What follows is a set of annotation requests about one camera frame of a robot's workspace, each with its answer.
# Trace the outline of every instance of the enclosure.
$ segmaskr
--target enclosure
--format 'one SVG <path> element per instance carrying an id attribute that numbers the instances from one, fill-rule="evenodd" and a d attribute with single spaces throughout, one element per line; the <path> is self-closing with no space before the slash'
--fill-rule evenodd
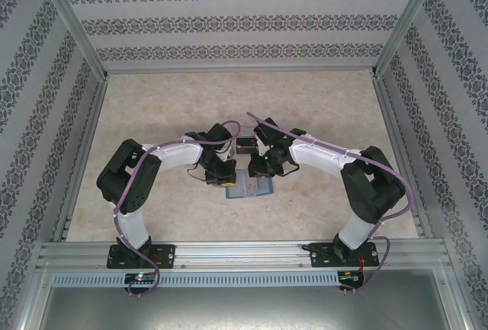
<path id="1" fill-rule="evenodd" d="M 0 2 L 1 328 L 488 328 L 488 0 Z M 144 205 L 172 268 L 127 298 L 103 167 L 247 111 L 377 146 L 410 182 L 375 283 L 343 296 L 302 249 L 348 222 L 341 179 L 300 165 L 226 199 L 186 165 Z"/>

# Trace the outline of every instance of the patterned wallpaper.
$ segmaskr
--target patterned wallpaper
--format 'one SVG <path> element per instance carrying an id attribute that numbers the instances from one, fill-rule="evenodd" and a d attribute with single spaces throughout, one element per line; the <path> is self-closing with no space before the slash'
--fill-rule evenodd
<path id="1" fill-rule="evenodd" d="M 425 0 L 384 73 L 430 224 L 488 328 L 488 0 Z"/>
<path id="2" fill-rule="evenodd" d="M 99 82 L 51 0 L 0 0 L 0 329 L 52 239 Z"/>
<path id="3" fill-rule="evenodd" d="M 108 71 L 373 66 L 408 0 L 70 0 Z"/>

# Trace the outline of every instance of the beige floor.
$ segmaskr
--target beige floor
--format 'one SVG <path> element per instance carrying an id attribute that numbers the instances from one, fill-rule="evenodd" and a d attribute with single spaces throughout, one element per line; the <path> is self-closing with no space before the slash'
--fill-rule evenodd
<path id="1" fill-rule="evenodd" d="M 339 146 L 375 145 L 394 161 L 366 71 L 111 76 L 68 240 L 115 240 L 111 209 L 95 181 L 123 140 L 161 143 L 228 119 L 252 125 L 246 111 Z M 273 182 L 272 195 L 227 200 L 224 189 L 184 168 L 167 171 L 144 206 L 147 228 L 156 241 L 331 239 L 351 214 L 342 181 L 323 171 L 302 166 Z M 404 205 L 403 199 L 395 210 Z M 378 233 L 417 237 L 409 213 Z"/>

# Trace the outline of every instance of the black mounting plate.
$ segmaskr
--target black mounting plate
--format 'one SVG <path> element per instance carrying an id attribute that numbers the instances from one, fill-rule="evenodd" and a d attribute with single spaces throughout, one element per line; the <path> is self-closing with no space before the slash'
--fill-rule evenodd
<path id="1" fill-rule="evenodd" d="M 175 263 L 174 245 L 151 244 L 147 257 L 154 261 L 159 269 L 172 269 Z M 140 265 L 137 261 L 128 259 L 126 251 L 120 245 L 112 245 L 108 251 L 108 269 L 152 269 L 150 263 L 144 261 Z"/>
<path id="2" fill-rule="evenodd" d="M 377 267 L 380 264 L 374 242 L 364 243 L 345 263 L 335 254 L 332 242 L 312 242 L 302 248 L 310 252 L 312 268 L 360 267 L 361 258 L 364 259 L 365 267 Z"/>

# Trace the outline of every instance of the marble-like surface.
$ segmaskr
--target marble-like surface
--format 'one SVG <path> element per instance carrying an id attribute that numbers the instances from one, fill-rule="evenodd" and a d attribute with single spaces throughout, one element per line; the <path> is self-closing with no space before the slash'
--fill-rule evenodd
<path id="1" fill-rule="evenodd" d="M 369 72 L 187 73 L 111 76 L 69 229 L 69 241 L 114 241 L 111 209 L 95 181 L 120 143 L 161 143 L 252 111 L 351 149 L 394 157 Z M 351 208 L 342 181 L 310 166 L 274 178 L 274 194 L 227 200 L 185 168 L 158 176 L 145 210 L 156 241 L 332 239 Z M 405 198 L 395 210 L 404 207 Z M 378 234 L 417 237 L 410 213 Z"/>

